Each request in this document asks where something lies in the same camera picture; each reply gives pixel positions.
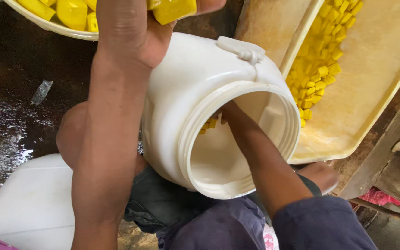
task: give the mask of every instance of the rusty surface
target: rusty surface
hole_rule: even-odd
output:
[[[180,20],[175,31],[233,37],[244,0],[211,14]],[[64,113],[87,99],[97,42],[43,30],[0,3],[0,186],[19,164],[58,153],[55,135]],[[30,99],[43,80],[53,85],[43,102]]]

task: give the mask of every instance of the yellow cube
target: yellow cube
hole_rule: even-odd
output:
[[[356,6],[353,7],[353,9],[351,10],[351,14],[356,15],[360,9],[362,9],[362,7],[364,6],[364,3],[362,1],[359,1]]]
[[[333,8],[330,10],[330,13],[328,14],[327,18],[328,18],[328,20],[330,20],[330,22],[334,22],[340,14],[341,14],[341,12],[339,10],[337,10],[336,8]]]
[[[40,0],[41,3],[44,3],[47,7],[50,7],[52,4],[56,3],[56,0]]]
[[[297,90],[297,88],[295,88],[295,87],[292,87],[291,88],[291,94],[292,94],[292,96],[297,96],[297,94],[299,93],[299,91]]]
[[[314,82],[312,82],[312,81],[309,81],[308,83],[307,83],[307,85],[305,86],[305,88],[311,88],[311,87],[314,87],[316,84],[314,83]]]
[[[341,24],[344,24],[348,21],[348,19],[350,19],[353,16],[353,14],[351,14],[350,12],[345,12],[342,15],[342,19],[341,19]]]
[[[339,64],[335,63],[328,67],[328,71],[330,72],[331,75],[336,75],[337,73],[341,72],[342,70],[341,70],[341,67],[339,66]]]
[[[297,94],[297,98],[299,100],[304,99],[307,96],[307,89],[303,88],[299,91],[299,93]]]
[[[18,0],[18,2],[31,13],[47,21],[50,21],[56,13],[52,8],[45,6],[39,0]]]
[[[336,25],[336,27],[334,27],[333,31],[331,31],[331,34],[334,36],[336,35],[337,32],[339,32],[342,29],[341,25]]]
[[[69,28],[81,31],[86,28],[88,6],[83,0],[58,0],[56,14]]]
[[[196,0],[162,0],[161,4],[153,9],[154,17],[161,25],[191,16],[196,12]]]
[[[324,3],[322,7],[320,7],[319,15],[323,18],[327,17],[333,7],[328,3]]]
[[[327,66],[318,67],[317,73],[319,74],[319,77],[328,75],[328,67]]]
[[[313,100],[312,99],[304,99],[302,103],[302,108],[303,109],[309,109],[313,105]]]
[[[347,0],[345,0],[345,1],[341,4],[341,7],[339,8],[339,11],[340,11],[341,13],[344,13],[349,4],[350,4],[350,3],[349,3]]]
[[[84,0],[84,2],[91,8],[93,11],[97,11],[97,0]]]
[[[216,124],[217,124],[217,119],[215,118],[211,119],[211,121],[209,122],[209,128],[216,128]]]
[[[318,81],[320,81],[320,75],[319,75],[319,73],[317,73],[316,75],[312,76],[310,80],[313,81],[313,82],[318,82]]]
[[[323,88],[323,89],[319,89],[319,90],[316,90],[316,92],[314,92],[314,95],[316,96],[323,96],[324,95],[324,91],[325,91],[325,88]]]
[[[344,53],[340,50],[340,49],[336,49],[335,51],[333,51],[333,53],[331,53],[331,58],[335,61],[337,61],[337,59],[339,59]]]
[[[327,77],[325,77],[325,79],[324,79],[323,81],[324,81],[324,83],[325,83],[326,85],[328,85],[328,84],[331,84],[331,83],[335,82],[335,81],[336,81],[336,78],[334,78],[333,75],[328,74]]]
[[[313,115],[313,112],[310,109],[304,109],[303,110],[303,119],[304,120],[311,119],[312,115]]]
[[[345,26],[347,28],[351,28],[351,26],[353,26],[354,22],[356,22],[356,18],[354,16],[350,17],[350,19],[348,19],[347,23],[345,24]]]
[[[334,0],[334,5],[339,7],[342,4],[343,0]]]
[[[328,24],[327,27],[324,30],[324,35],[331,34],[331,32],[333,31],[334,27],[335,27],[334,25]]]
[[[327,84],[325,82],[318,81],[314,87],[316,88],[316,90],[319,90],[319,89],[325,88],[326,86],[327,86]]]
[[[320,101],[322,99],[322,97],[319,95],[314,95],[311,99],[312,99],[312,102],[314,104],[316,104],[318,101]]]
[[[87,31],[98,32],[97,14],[95,12],[87,15]]]
[[[316,88],[315,87],[311,87],[311,88],[309,88],[309,89],[306,89],[306,95],[308,96],[308,97],[310,97],[312,94],[314,94],[314,92],[316,91]]]

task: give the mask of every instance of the white jerrycan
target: white jerrycan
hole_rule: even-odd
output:
[[[255,44],[174,33],[152,71],[142,116],[145,159],[165,179],[216,198],[255,190],[246,159],[228,124],[198,132],[235,100],[289,160],[300,115],[277,66]]]

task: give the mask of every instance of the yellow plastic tray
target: yellow plastic tray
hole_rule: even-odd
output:
[[[322,0],[312,1],[280,66],[287,76]],[[290,163],[349,156],[400,87],[400,1],[365,0],[342,42],[342,72],[325,89]]]

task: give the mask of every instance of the finger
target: finger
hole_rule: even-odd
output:
[[[155,68],[163,60],[163,57],[156,58],[155,55],[164,56],[166,54],[175,23],[176,21],[161,25],[151,16],[147,19],[146,49],[143,59],[148,66]]]
[[[202,15],[217,11],[225,6],[226,0],[197,0],[197,13]]]

